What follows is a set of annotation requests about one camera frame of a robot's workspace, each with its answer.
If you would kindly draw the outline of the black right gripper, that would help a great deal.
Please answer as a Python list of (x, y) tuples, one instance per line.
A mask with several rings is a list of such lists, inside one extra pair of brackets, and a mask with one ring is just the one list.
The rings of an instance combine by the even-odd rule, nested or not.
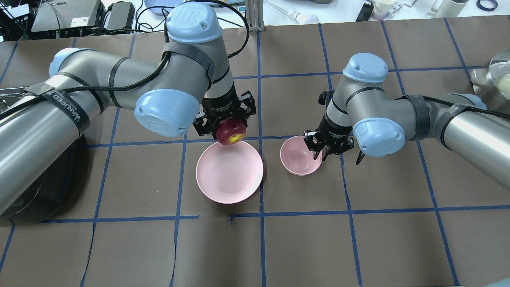
[[(334, 91), (324, 91), (319, 95), (318, 103), (326, 108), (324, 116), (317, 129), (304, 131), (304, 142), (314, 160), (326, 161), (329, 154), (342, 154), (355, 146), (348, 113), (335, 103), (333, 94)], [(364, 157), (360, 149), (355, 165), (360, 165)]]

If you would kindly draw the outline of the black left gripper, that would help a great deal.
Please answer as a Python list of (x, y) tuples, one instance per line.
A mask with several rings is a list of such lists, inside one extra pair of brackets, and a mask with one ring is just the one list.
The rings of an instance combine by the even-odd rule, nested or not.
[(216, 129), (219, 122), (229, 118), (237, 118), (248, 127), (247, 120), (257, 114), (257, 107), (253, 93), (249, 90), (237, 96), (235, 90), (218, 98), (203, 98), (202, 112), (193, 121), (199, 136), (210, 135), (217, 140)]

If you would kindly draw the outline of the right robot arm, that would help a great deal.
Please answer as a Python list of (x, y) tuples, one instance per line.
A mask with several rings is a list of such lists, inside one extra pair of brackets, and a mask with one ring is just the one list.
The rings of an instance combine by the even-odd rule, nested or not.
[(474, 94), (439, 98), (405, 94), (390, 99), (381, 87), (386, 62), (370, 53), (353, 55), (333, 91), (319, 97), (325, 113), (317, 129), (304, 132), (314, 159), (326, 160), (359, 146), (365, 156), (384, 157), (406, 142), (436, 139), (497, 183), (510, 185), (509, 115), (488, 109)]

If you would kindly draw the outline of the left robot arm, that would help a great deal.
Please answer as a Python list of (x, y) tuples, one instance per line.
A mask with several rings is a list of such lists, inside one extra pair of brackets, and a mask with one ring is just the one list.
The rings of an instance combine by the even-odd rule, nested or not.
[(168, 138), (193, 126), (217, 138), (220, 122), (246, 124), (252, 94), (239, 96), (222, 27), (211, 0), (188, 0), (165, 20), (160, 63), (65, 48), (46, 81), (1, 114), (1, 212), (89, 128), (109, 106), (132, 110), (140, 125)]

